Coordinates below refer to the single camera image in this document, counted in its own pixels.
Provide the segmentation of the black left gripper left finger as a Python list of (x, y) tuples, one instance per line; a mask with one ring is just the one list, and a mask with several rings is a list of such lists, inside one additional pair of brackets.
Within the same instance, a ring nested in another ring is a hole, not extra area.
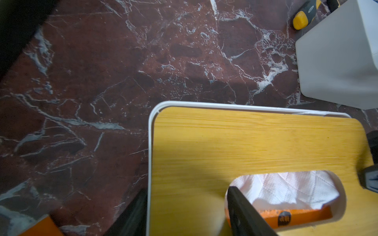
[(142, 189), (104, 236), (145, 236), (148, 191)]

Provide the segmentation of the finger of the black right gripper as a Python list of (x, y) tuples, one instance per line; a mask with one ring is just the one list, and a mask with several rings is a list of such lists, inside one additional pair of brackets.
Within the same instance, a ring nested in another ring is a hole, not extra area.
[(372, 131), (367, 134), (370, 152), (372, 154), (374, 165), (367, 167), (358, 173), (360, 185), (364, 189), (372, 192), (378, 192), (378, 131)]

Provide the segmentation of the orange tissue pack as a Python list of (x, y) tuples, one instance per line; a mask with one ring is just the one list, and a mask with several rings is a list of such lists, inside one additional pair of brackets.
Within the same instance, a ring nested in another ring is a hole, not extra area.
[(43, 216), (19, 236), (64, 236), (49, 215)]
[(329, 171), (244, 175), (230, 186), (276, 230), (328, 221), (342, 212), (342, 186)]

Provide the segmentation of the yellow wooden box lid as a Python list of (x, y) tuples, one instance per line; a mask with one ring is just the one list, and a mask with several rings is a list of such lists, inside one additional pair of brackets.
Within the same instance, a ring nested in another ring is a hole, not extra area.
[(283, 236), (375, 236), (378, 196), (358, 171), (373, 164), (356, 119), (168, 106), (151, 113), (149, 236), (229, 236), (224, 197), (239, 176), (329, 171), (346, 208)]

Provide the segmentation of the white plastic tissue box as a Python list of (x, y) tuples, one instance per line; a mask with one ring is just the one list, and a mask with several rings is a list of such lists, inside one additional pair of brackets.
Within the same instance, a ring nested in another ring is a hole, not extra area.
[(149, 121), (147, 234), (229, 236), (224, 197), (242, 175), (327, 170), (347, 186), (357, 130), (333, 112), (163, 102)]

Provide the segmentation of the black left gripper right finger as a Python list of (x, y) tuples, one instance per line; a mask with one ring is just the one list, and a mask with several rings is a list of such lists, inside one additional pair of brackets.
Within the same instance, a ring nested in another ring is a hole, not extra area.
[(227, 205), (234, 236), (277, 236), (277, 233), (235, 186), (228, 188)]

